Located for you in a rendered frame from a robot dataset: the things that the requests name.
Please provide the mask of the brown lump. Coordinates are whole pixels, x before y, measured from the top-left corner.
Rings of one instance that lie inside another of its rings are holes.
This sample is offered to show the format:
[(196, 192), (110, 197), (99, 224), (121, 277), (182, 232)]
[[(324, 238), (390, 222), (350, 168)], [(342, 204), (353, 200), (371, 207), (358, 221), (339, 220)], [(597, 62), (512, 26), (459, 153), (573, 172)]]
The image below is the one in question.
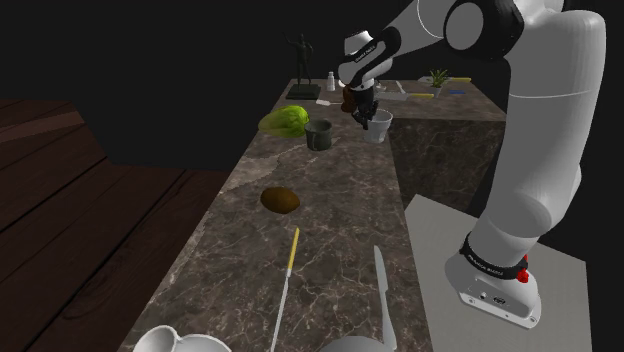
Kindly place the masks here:
[(341, 104), (341, 110), (345, 113), (354, 113), (357, 109), (357, 102), (353, 95), (353, 91), (349, 86), (345, 86), (342, 89), (343, 102)]

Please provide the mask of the white cup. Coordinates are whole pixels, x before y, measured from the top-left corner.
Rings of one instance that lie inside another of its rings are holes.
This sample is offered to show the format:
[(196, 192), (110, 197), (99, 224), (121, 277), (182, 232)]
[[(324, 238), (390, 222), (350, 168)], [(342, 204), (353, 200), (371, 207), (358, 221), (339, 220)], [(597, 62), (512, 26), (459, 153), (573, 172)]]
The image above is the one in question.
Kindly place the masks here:
[(392, 123), (393, 114), (384, 109), (378, 109), (372, 119), (368, 121), (368, 129), (364, 132), (364, 140), (370, 143), (382, 143)]

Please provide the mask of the dark green mug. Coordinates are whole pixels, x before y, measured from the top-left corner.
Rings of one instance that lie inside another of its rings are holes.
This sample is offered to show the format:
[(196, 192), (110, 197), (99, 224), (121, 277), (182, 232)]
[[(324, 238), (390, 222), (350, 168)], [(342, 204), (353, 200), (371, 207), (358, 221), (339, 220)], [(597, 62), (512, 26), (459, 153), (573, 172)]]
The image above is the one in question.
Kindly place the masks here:
[(332, 123), (326, 119), (311, 119), (305, 126), (307, 147), (312, 151), (328, 150), (332, 146)]

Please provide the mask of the dark human statue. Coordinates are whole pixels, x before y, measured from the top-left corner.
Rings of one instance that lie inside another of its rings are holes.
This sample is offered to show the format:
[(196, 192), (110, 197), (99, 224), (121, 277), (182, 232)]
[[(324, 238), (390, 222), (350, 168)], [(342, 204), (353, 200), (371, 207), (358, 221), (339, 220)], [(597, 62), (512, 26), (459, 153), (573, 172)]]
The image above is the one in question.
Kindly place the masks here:
[(286, 98), (289, 100), (317, 100), (321, 87), (312, 82), (309, 72), (309, 59), (314, 50), (312, 45), (305, 39), (303, 33), (299, 34), (297, 41), (291, 41), (285, 36), (286, 42), (296, 51), (296, 83), (290, 88)]

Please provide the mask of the small potted green plant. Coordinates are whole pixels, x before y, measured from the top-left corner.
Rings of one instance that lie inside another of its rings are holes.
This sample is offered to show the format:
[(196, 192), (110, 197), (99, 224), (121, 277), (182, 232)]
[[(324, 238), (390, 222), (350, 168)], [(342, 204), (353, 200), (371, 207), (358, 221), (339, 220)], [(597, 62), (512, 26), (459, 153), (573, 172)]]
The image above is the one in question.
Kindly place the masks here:
[(447, 80), (448, 71), (443, 69), (435, 69), (430, 71), (431, 82), (430, 89), (434, 98), (437, 98), (441, 92), (442, 86)]

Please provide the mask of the green lettuce head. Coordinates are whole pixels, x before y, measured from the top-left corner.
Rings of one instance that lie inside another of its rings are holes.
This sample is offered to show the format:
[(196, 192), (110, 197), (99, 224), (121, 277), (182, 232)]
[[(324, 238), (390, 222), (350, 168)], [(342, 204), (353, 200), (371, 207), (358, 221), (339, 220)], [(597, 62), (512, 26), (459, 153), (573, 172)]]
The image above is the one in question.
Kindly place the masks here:
[(258, 123), (260, 132), (283, 138), (298, 138), (305, 135), (305, 125), (310, 121), (308, 112), (299, 105), (282, 106)]

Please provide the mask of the brown kiwi fruit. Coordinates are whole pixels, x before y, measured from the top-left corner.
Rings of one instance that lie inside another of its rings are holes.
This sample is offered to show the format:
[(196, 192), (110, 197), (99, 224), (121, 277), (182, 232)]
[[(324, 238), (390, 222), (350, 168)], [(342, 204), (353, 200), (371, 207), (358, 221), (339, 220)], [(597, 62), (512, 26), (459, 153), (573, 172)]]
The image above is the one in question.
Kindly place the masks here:
[(285, 187), (265, 189), (261, 193), (260, 201), (265, 208), (278, 214), (288, 214), (300, 206), (298, 196)]

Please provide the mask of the silver knife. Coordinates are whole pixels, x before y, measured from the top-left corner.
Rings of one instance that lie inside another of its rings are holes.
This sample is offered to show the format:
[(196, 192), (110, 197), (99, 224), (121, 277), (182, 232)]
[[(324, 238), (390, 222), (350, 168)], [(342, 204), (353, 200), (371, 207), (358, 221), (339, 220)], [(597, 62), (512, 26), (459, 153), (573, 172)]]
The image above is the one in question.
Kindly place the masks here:
[(374, 260), (375, 260), (375, 269), (376, 276), (378, 281), (378, 291), (380, 295), (380, 303), (381, 303), (381, 312), (382, 312), (382, 338), (383, 344), (391, 351), (395, 352), (397, 349), (397, 340), (394, 331), (394, 327), (392, 324), (392, 320), (389, 314), (388, 302), (386, 293), (389, 288), (387, 274), (385, 270), (385, 264), (383, 260), (383, 256), (380, 248), (375, 245), (373, 247), (374, 250)]

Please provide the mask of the grey robot stand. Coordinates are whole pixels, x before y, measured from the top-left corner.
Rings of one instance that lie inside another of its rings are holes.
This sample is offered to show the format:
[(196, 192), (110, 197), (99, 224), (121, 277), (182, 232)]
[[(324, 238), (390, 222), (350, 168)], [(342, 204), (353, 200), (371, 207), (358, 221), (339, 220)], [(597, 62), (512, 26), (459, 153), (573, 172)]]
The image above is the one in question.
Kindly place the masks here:
[(540, 243), (528, 254), (542, 303), (525, 329), (463, 303), (444, 265), (476, 219), (420, 195), (405, 209), (434, 352), (592, 352), (585, 263)]

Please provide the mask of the grey bowl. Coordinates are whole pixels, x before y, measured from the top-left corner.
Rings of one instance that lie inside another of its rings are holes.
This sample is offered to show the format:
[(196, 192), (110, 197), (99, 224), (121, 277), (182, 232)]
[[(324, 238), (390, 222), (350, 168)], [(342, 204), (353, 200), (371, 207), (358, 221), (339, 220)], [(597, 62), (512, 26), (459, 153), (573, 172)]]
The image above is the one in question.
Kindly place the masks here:
[(325, 345), (319, 352), (395, 352), (382, 342), (364, 336), (345, 336)]

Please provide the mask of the white pitcher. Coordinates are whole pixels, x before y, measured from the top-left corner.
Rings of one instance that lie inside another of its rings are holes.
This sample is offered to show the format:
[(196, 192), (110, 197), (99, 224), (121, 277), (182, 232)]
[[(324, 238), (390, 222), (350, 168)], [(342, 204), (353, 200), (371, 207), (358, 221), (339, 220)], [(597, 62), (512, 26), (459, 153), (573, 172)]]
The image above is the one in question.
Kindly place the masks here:
[(168, 325), (147, 331), (135, 344), (132, 352), (232, 352), (221, 340), (206, 334), (179, 336)]

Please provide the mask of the yellow-handled long thin tool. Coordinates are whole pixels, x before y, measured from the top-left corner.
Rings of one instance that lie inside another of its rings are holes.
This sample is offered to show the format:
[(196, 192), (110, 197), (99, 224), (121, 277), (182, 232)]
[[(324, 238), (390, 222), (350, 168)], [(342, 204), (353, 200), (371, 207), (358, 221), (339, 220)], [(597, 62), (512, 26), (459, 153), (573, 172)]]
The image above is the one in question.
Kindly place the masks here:
[(287, 294), (288, 294), (289, 279), (290, 279), (290, 277), (292, 275), (293, 264), (294, 264), (294, 260), (295, 260), (295, 256), (296, 256), (296, 250), (297, 250), (299, 236), (300, 236), (300, 229), (299, 229), (299, 227), (296, 227), (295, 232), (294, 232), (294, 236), (293, 236), (293, 240), (292, 240), (291, 250), (290, 250), (290, 253), (289, 253), (289, 259), (288, 259), (288, 263), (287, 263), (287, 268), (286, 268), (286, 271), (285, 271), (284, 285), (283, 285), (282, 294), (281, 294), (281, 298), (280, 298), (280, 302), (279, 302), (278, 314), (277, 314), (277, 317), (276, 317), (276, 322), (275, 322), (275, 327), (274, 327), (274, 332), (273, 332), (273, 337), (272, 337), (272, 341), (271, 341), (271, 346), (270, 346), (269, 352), (275, 352), (277, 339), (278, 339), (278, 335), (279, 335), (279, 331), (280, 331), (280, 325), (281, 325), (281, 321), (282, 321), (282, 318), (283, 318), (283, 312), (284, 312), (284, 307), (285, 307), (285, 303), (286, 303), (286, 298), (287, 298)]

